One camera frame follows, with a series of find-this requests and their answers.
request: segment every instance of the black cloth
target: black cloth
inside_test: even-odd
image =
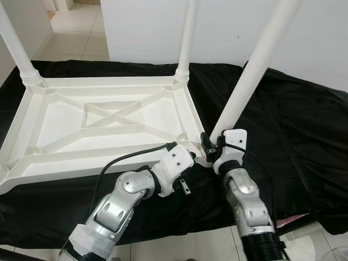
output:
[[[169,76],[177,65],[34,61],[43,77]],[[191,64],[189,91],[208,134],[214,128],[243,68]],[[0,142],[24,93],[14,69],[0,88]],[[348,231],[348,94],[268,69],[236,128],[248,132],[256,154],[275,181],[279,219],[311,213],[332,234]],[[268,176],[252,158],[243,166],[271,208]],[[105,175],[112,191],[119,173]],[[20,185],[0,196],[0,244],[60,248],[88,211],[96,176]],[[119,244],[181,235],[233,224],[221,177],[195,164],[191,195],[154,195],[135,208]]]

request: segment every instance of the tiled floor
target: tiled floor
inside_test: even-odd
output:
[[[69,12],[57,12],[51,24],[54,35],[37,60],[109,60],[99,5],[75,4]],[[286,244],[291,260],[348,260],[347,233],[334,237],[326,231],[318,231],[295,241],[286,240]],[[55,260],[59,253],[59,250],[0,247],[49,261]],[[120,257],[122,261],[185,261],[188,258],[246,261],[236,227],[118,246],[114,248],[113,257]]]
[[[36,60],[108,61],[109,52],[100,5],[74,4],[51,19],[54,35]]]

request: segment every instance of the black sheet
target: black sheet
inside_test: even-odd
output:
[[[43,77],[51,78],[168,76],[176,69],[176,65],[88,61],[33,64]],[[208,134],[242,71],[228,64],[190,65],[189,90]],[[14,69],[0,88],[1,143],[23,93]],[[347,93],[267,70],[236,128],[247,130],[247,149],[263,161],[275,181],[279,219],[311,213],[332,234],[348,231]],[[269,179],[247,156],[244,167],[270,207]],[[101,191],[111,191],[117,176],[105,175]],[[84,219],[95,181],[92,176],[27,184],[0,196],[0,244],[60,248]],[[220,177],[194,165],[187,183],[190,196],[179,191],[142,201],[119,244],[233,224]]]

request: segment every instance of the black cable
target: black cable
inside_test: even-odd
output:
[[[265,174],[268,176],[269,180],[270,180],[270,184],[271,184],[271,190],[272,190],[272,200],[271,200],[271,209],[272,209],[272,220],[273,220],[273,227],[274,227],[274,231],[276,233],[276,238],[277,238],[277,241],[278,243],[280,244],[280,240],[279,240],[279,235],[278,235],[278,228],[277,228],[277,209],[276,209],[276,200],[275,200],[275,195],[274,195],[274,190],[273,190],[273,187],[274,187],[274,183],[273,183],[273,179],[272,179],[272,176],[269,174],[269,172],[267,171],[266,167],[263,165],[262,161],[252,152],[250,151],[247,151],[243,148],[240,148],[238,146],[235,146],[235,145],[231,145],[231,144],[224,144],[226,147],[230,147],[230,148],[233,148],[235,150],[238,150],[238,151],[242,151],[244,153],[246,153],[247,155],[250,155],[254,160],[256,160],[258,162],[258,164],[261,166],[261,168],[263,169],[263,171],[265,172]],[[283,249],[283,254],[285,256],[285,258],[287,260],[289,260],[289,257],[287,255],[287,253],[285,252],[285,250]]]
[[[155,148],[149,148],[148,150],[143,150],[143,151],[137,151],[137,152],[134,152],[134,153],[131,153],[131,154],[128,154],[128,155],[124,155],[124,156],[121,156],[117,159],[114,159],[112,161],[110,161],[103,169],[102,171],[100,172],[98,178],[97,178],[97,182],[96,182],[96,185],[94,187],[94,192],[93,192],[93,197],[92,197],[92,200],[91,200],[91,205],[90,205],[90,208],[89,208],[89,211],[88,211],[88,216],[90,214],[92,214],[93,210],[94,210],[94,205],[95,205],[95,201],[96,201],[96,196],[97,196],[97,192],[98,192],[98,188],[99,188],[99,185],[101,183],[101,180],[102,180],[102,176],[103,174],[107,171],[108,168],[110,168],[112,165],[114,165],[115,163],[121,161],[121,160],[124,160],[124,159],[128,159],[128,158],[131,158],[131,157],[134,157],[134,156],[138,156],[138,155],[142,155],[142,154],[146,154],[146,153],[150,153],[150,152],[154,152],[154,151],[159,151],[159,150],[162,150],[163,148],[167,148],[169,145],[171,144],[164,144],[164,145],[161,145],[159,147],[155,147]]]

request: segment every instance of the black fabric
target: black fabric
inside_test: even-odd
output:
[[[169,76],[176,65],[35,61],[43,77]],[[243,69],[228,64],[191,64],[189,91],[208,134],[213,130]],[[14,69],[0,88],[0,142],[23,95]],[[267,70],[237,122],[248,132],[247,150],[266,166],[276,186],[279,219],[311,213],[330,233],[348,231],[348,95]],[[271,206],[270,182],[252,158],[245,167]],[[105,175],[112,191],[118,173]],[[120,244],[233,224],[221,177],[195,164],[178,192],[142,201]],[[0,196],[0,244],[60,248],[87,212],[96,176],[26,184]]]

